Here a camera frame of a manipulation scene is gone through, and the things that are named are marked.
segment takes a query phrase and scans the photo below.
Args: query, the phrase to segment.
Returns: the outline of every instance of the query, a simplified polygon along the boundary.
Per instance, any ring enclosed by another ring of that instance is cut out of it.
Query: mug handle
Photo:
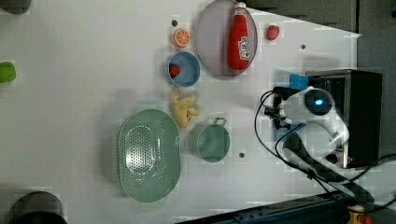
[[[222,120],[222,123],[220,124],[221,126],[224,126],[225,123],[227,122],[227,119],[224,118],[216,118],[215,121],[213,121],[213,123],[218,123],[219,120]]]

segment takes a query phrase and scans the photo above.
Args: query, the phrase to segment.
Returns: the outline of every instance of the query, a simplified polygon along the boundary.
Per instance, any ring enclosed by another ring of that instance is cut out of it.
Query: orange slice
[[[190,34],[185,29],[177,29],[174,33],[175,46],[185,48],[190,42]]]

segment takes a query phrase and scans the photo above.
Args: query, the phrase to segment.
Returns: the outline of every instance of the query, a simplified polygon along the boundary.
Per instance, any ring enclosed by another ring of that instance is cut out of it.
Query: green object
[[[141,203],[164,198],[180,177],[179,132],[175,121],[158,109],[128,118],[120,130],[120,182]]]
[[[12,63],[0,63],[0,83],[13,81],[17,77],[15,66]]]
[[[189,135],[189,148],[199,158],[209,161],[221,161],[230,149],[230,135],[224,128],[226,119],[215,119],[212,124],[195,126]]]

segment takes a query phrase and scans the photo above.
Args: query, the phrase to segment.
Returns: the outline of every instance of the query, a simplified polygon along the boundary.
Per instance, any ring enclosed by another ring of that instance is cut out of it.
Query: white table
[[[200,97],[194,122],[228,120],[227,158],[207,164],[191,156],[191,124],[180,132],[180,179],[160,208],[141,209],[122,191],[116,134],[139,102],[169,103],[163,62],[177,51],[171,20],[193,31],[209,2],[41,0],[28,15],[0,15],[0,60],[18,70],[14,82],[0,85],[1,216],[35,189],[60,197],[68,223],[87,224],[173,223],[323,192],[260,146],[254,113],[261,94],[288,85],[290,73],[356,67],[357,35],[252,9],[259,33],[253,65],[225,80],[203,68],[189,90]],[[263,38],[269,24],[281,28],[272,43]],[[272,123],[261,118],[259,125],[273,146]]]

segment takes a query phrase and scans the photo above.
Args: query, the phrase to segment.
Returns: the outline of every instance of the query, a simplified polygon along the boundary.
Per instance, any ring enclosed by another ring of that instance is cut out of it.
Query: red object in bowl
[[[279,27],[270,25],[267,29],[266,38],[268,40],[275,40],[279,36]]]
[[[170,64],[169,65],[169,74],[171,75],[171,78],[176,77],[180,73],[180,67],[176,64]]]

